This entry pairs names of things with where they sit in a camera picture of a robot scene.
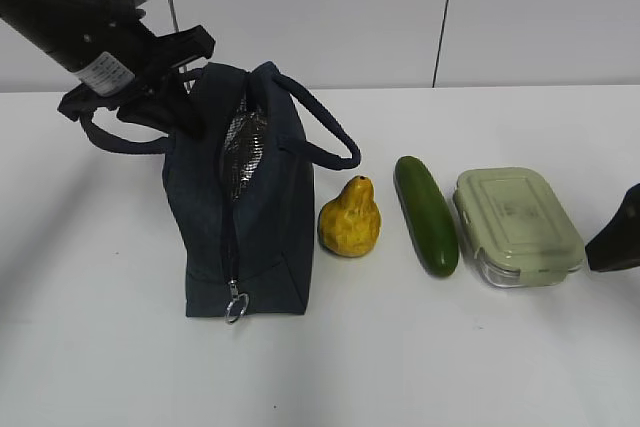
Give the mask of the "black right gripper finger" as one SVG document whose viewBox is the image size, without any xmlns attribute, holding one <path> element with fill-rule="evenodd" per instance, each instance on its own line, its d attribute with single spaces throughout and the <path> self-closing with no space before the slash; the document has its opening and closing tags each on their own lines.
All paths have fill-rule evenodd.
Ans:
<svg viewBox="0 0 640 427">
<path fill-rule="evenodd" d="M 589 268 L 614 272 L 639 266 L 639 185 L 629 188 L 609 223 L 586 245 Z"/>
</svg>

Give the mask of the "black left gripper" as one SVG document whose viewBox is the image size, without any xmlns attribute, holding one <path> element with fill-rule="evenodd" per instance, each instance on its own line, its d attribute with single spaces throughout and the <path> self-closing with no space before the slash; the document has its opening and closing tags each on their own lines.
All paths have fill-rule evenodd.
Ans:
<svg viewBox="0 0 640 427">
<path fill-rule="evenodd" d="M 81 84 L 63 96 L 58 111 L 78 121 L 106 108 L 116 110 L 125 123 L 202 138 L 205 124 L 184 87 L 186 76 L 180 68 L 210 58 L 214 47 L 213 37 L 196 26 L 161 37 L 149 35 L 140 52 L 127 51 L 129 60 L 104 50 L 74 73 Z"/>
</svg>

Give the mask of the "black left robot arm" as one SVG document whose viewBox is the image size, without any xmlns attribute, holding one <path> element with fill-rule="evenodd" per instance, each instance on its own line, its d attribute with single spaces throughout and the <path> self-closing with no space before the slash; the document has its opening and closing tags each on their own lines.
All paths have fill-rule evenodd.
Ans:
<svg viewBox="0 0 640 427">
<path fill-rule="evenodd" d="M 150 0 L 1 0 L 1 19 L 79 82 L 60 112 L 87 129 L 100 108 L 123 122 L 199 137 L 204 130 L 183 68 L 212 56 L 204 27 L 158 36 L 143 22 Z"/>
</svg>

